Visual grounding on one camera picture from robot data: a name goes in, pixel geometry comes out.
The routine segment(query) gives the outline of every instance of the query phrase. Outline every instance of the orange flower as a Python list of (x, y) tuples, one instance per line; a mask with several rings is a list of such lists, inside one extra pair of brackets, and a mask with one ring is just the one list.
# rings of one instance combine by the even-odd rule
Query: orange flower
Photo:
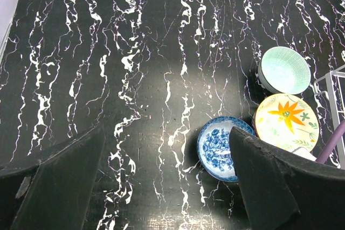
[(286, 126), (289, 128), (289, 130), (293, 132), (293, 128), (292, 128), (292, 121), (294, 123), (297, 123), (299, 125), (303, 125), (303, 122), (301, 122), (298, 118), (295, 117), (296, 114), (304, 111), (303, 110), (295, 110), (296, 106), (297, 106), (297, 102), (295, 102), (293, 105), (289, 106), (289, 101), (286, 102), (285, 106), (282, 107), (282, 105), (279, 103), (278, 105), (278, 110), (272, 110), (269, 111), (268, 113), (270, 114), (276, 114), (281, 116), (281, 119), (285, 121)]

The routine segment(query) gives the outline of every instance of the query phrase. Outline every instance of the yellow plate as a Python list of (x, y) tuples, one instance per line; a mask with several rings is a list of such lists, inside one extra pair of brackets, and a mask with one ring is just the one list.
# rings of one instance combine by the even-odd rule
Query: yellow plate
[(319, 138), (319, 122), (311, 107), (289, 94), (267, 97), (255, 114), (255, 129), (259, 138), (292, 152), (304, 147), (309, 152)]

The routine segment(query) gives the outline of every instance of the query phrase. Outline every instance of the purple handle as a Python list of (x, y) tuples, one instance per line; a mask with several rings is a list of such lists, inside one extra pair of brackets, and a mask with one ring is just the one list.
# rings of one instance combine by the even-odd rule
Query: purple handle
[(345, 133), (345, 120), (343, 120), (339, 124), (339, 126), (334, 130), (326, 146), (324, 147), (324, 149), (322, 150), (322, 152), (319, 154), (318, 158), (316, 159), (316, 162), (320, 164), (324, 164), (326, 162), (327, 158), (332, 153), (337, 142), (343, 136), (344, 133)]

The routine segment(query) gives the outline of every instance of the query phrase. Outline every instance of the blue rim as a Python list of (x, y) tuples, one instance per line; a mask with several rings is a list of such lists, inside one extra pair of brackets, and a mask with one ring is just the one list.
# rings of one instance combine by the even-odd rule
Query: blue rim
[(250, 127), (246, 122), (244, 122), (243, 120), (240, 120), (238, 118), (235, 118), (235, 117), (232, 117), (232, 116), (220, 116), (220, 117), (216, 117), (216, 118), (213, 118), (211, 120), (209, 120), (202, 128), (202, 130), (200, 131), (199, 133), (199, 136), (198, 136), (198, 141), (197, 141), (197, 153), (198, 153), (198, 157), (199, 157), (199, 160), (201, 162), (201, 164), (203, 165), (203, 167), (206, 169), (206, 171), (212, 175), (213, 177), (215, 177), (216, 179), (218, 180), (223, 180), (225, 182), (237, 182), (237, 176), (231, 176), (231, 177), (227, 177), (227, 178), (224, 178), (222, 176), (219, 176), (215, 173), (213, 173), (212, 171), (210, 171), (207, 166), (203, 163), (202, 159), (201, 159), (201, 155), (200, 155), (200, 150), (199, 150), (199, 147), (200, 147), (200, 138), (201, 136), (203, 135), (203, 133), (207, 130), (207, 128), (209, 127), (209, 125), (211, 124), (214, 124), (214, 123), (218, 123), (218, 122), (223, 122), (223, 121), (232, 121), (232, 122), (240, 122), (242, 124), (242, 127), (239, 127), (245, 131), (247, 131), (248, 133), (256, 136), (255, 134), (255, 131), (252, 129), (252, 127)]

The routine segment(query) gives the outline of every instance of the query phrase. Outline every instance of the flower center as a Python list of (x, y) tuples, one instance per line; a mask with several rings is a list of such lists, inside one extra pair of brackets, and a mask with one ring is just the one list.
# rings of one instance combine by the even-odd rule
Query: flower center
[(287, 117), (289, 117), (290, 112), (289, 112), (289, 111), (286, 111), (286, 112), (284, 112), (282, 115), (283, 115), (285, 118), (287, 118)]

